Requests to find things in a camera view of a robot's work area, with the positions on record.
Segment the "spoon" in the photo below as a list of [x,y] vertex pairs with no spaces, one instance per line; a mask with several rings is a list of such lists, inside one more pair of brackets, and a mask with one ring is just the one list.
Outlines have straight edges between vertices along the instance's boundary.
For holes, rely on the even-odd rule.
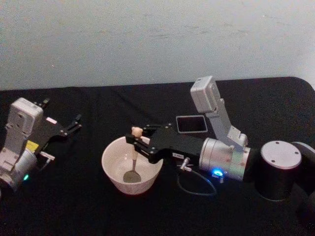
[[132,170],[127,171],[124,174],[124,182],[126,183],[137,183],[141,181],[141,176],[136,172],[136,162],[137,162],[138,153],[133,151],[132,153]]

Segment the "white wall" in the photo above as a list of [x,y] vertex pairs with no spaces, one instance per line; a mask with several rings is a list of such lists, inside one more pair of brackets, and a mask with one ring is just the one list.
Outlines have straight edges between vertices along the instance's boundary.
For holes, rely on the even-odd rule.
[[0,89],[297,76],[314,0],[0,0]]

